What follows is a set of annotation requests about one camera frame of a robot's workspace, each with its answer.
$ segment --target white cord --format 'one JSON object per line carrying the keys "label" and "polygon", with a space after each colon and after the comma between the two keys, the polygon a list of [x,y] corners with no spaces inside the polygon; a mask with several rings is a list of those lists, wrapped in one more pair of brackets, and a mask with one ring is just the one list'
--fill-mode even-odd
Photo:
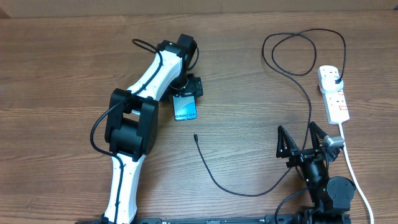
{"label": "white cord", "polygon": [[[341,125],[341,123],[338,124],[338,128],[340,130],[340,135],[343,139],[344,138],[344,132],[343,132],[343,126]],[[369,204],[368,200],[365,197],[365,194],[363,194],[361,188],[359,187],[358,181],[356,180],[355,174],[354,174],[354,170],[351,167],[351,163],[349,162],[349,157],[348,157],[348,152],[347,152],[347,146],[346,143],[344,142],[344,156],[346,158],[346,162],[347,162],[347,166],[349,169],[349,172],[351,173],[351,176],[354,180],[355,186],[358,189],[359,194],[361,195],[363,201],[365,202],[366,208],[368,208],[368,212],[369,212],[369,216],[370,216],[370,223],[373,224],[374,219],[373,219],[373,212],[372,212],[372,208],[371,205]]]}

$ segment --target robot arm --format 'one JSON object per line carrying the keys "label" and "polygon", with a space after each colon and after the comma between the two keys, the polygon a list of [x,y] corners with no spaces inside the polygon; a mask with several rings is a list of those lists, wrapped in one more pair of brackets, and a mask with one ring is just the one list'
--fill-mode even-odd
{"label": "robot arm", "polygon": [[[152,65],[138,82],[111,95],[105,141],[113,153],[113,178],[109,205],[96,221],[100,224],[130,224],[136,217],[139,174],[155,144],[159,101],[166,95],[203,94],[200,78],[187,74],[197,49],[193,37],[181,34],[177,43],[164,40],[156,49]],[[139,115],[138,121],[123,118],[123,113],[131,112]]]}

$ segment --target wooden tabletop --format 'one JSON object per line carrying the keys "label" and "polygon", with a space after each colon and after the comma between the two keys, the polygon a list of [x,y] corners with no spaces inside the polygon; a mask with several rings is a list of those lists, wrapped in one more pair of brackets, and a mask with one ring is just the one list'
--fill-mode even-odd
{"label": "wooden tabletop", "polygon": [[[111,159],[90,146],[90,129],[107,109],[115,88],[134,84],[153,54],[152,44],[195,38],[200,58],[193,70],[203,81],[198,118],[176,122],[161,103],[159,133],[141,171],[138,216],[159,218],[261,217],[304,187],[291,171],[269,194],[246,198],[221,191],[210,179],[193,140],[215,179],[227,189],[254,194],[287,170],[277,159],[277,127],[301,147],[307,101],[292,81],[261,58],[262,41],[276,32],[321,27],[346,39],[345,95],[351,119],[343,126],[349,156],[376,223],[398,220],[398,13],[299,12],[180,16],[86,17],[0,20],[0,223],[73,223],[99,218],[108,205]],[[316,69],[341,69],[343,46],[331,33],[308,33],[318,49],[314,71],[297,80],[308,92],[312,121],[328,134]],[[266,55],[281,37],[271,38]],[[309,42],[296,38],[275,52],[284,68],[306,71]],[[96,133],[103,148],[105,123]],[[351,178],[343,154],[330,175]],[[309,205],[307,194],[280,213]],[[356,192],[353,223],[367,223]]]}

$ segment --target white arm segment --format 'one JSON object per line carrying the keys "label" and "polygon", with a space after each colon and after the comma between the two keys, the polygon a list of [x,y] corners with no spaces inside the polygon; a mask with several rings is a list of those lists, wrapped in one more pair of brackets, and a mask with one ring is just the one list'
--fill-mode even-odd
{"label": "white arm segment", "polygon": [[[138,178],[141,171],[142,163],[144,162],[145,155],[142,155],[137,162],[132,161],[132,157],[118,153],[117,156],[123,161],[123,179],[119,195],[119,208],[117,223],[130,224],[137,213],[137,188]],[[114,222],[114,215],[116,211],[116,195],[118,193],[118,185],[120,179],[120,163],[117,159],[112,157],[113,162],[113,177],[111,197],[109,199],[108,207],[105,211],[105,217],[110,222]]]}
{"label": "white arm segment", "polygon": [[[138,96],[143,98],[150,96],[154,100],[159,101],[170,83],[180,75],[182,69],[182,58],[178,57],[175,53],[168,52],[166,50],[163,50],[160,53],[163,58],[163,66],[160,68],[155,78],[149,83],[147,88],[142,90]],[[159,63],[160,57],[156,54],[154,62],[150,65],[145,74],[136,84],[130,86],[127,90],[131,90],[131,93],[134,93],[140,89],[140,87],[155,73]]]}
{"label": "white arm segment", "polygon": [[[163,58],[163,66],[160,68],[154,79],[148,84],[146,89],[142,90],[138,96],[143,98],[150,96],[154,100],[159,101],[170,83],[180,75],[182,69],[182,58],[178,57],[175,53],[168,52],[166,50],[163,50],[160,53],[162,54]],[[148,68],[145,74],[138,80],[136,84],[130,86],[127,90],[131,90],[131,93],[134,93],[140,89],[140,87],[145,84],[155,73],[159,63],[160,57],[158,54],[156,54],[154,62]],[[117,223],[115,224],[130,224],[137,213],[136,196],[138,179],[145,155],[142,155],[137,162],[133,162],[132,157],[125,154],[118,153],[118,157],[123,161],[124,171],[119,195],[118,218]],[[112,157],[112,161],[113,177],[111,197],[104,216],[108,218],[110,222],[114,223],[116,196],[118,194],[121,170],[119,161],[114,157]]]}

